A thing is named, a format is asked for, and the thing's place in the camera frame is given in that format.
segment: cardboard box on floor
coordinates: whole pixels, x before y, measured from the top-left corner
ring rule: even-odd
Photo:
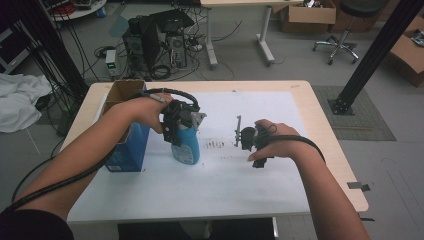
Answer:
[[[393,46],[386,60],[415,87],[424,87],[424,47],[418,46],[410,39],[417,29],[424,31],[423,17],[415,17]]]
[[[334,5],[336,6],[336,21],[333,25],[328,27],[328,32],[342,33],[352,20],[352,16],[340,10],[340,1],[341,0],[333,0]],[[369,32],[374,27],[389,0],[381,0],[380,2],[382,4],[380,12],[371,18],[356,18],[351,28],[351,32]]]
[[[137,90],[146,89],[144,81],[118,80],[112,85],[103,105],[102,115],[118,103],[127,101]],[[132,123],[116,144],[105,166],[110,172],[139,172],[143,165],[149,126]]]
[[[290,33],[325,33],[329,24],[336,21],[336,7],[331,0],[323,0],[323,8],[307,8],[296,5],[274,6],[280,15],[281,29]]]

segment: blue box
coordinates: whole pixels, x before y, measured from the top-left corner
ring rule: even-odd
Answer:
[[[103,106],[103,114],[113,105],[127,101],[140,89],[146,89],[144,81],[115,81]],[[149,132],[149,126],[141,125],[137,122],[131,123],[118,144],[116,144],[112,156],[106,161],[106,168],[110,172],[140,172],[143,166]]]

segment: white towel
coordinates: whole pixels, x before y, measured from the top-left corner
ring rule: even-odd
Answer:
[[[52,91],[46,77],[0,74],[0,132],[16,132],[35,123],[37,100]]]

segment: hand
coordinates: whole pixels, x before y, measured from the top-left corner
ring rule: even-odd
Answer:
[[[162,133],[159,114],[174,98],[168,93],[157,93],[155,95],[164,98],[166,102],[161,103],[149,97],[141,97],[129,100],[124,104],[128,106],[128,111],[133,114],[134,121],[150,126],[157,133]]]
[[[269,120],[262,119],[255,122],[256,125],[261,125],[265,129],[268,129],[270,136],[278,135],[297,135],[299,133],[292,127],[287,126],[284,123],[273,123]],[[252,153],[248,161],[254,161],[266,157],[290,157],[294,158],[296,152],[300,151],[300,146],[304,145],[303,143],[295,141],[274,141],[270,142],[266,147],[262,148],[259,151]]]

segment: table leg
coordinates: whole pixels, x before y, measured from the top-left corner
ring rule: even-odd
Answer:
[[[211,70],[215,69],[218,66],[218,60],[216,59],[215,50],[212,45],[212,21],[211,21],[211,10],[212,8],[207,8],[207,33],[206,33],[206,50],[208,51],[209,63]]]
[[[264,12],[264,22],[262,25],[262,32],[261,34],[256,34],[256,36],[258,37],[259,46],[261,47],[262,51],[265,54],[266,59],[268,60],[268,67],[275,62],[275,58],[272,55],[271,50],[269,50],[268,44],[265,42],[266,32],[268,30],[268,22],[271,16],[271,10],[272,10],[271,6],[266,6],[265,12]]]

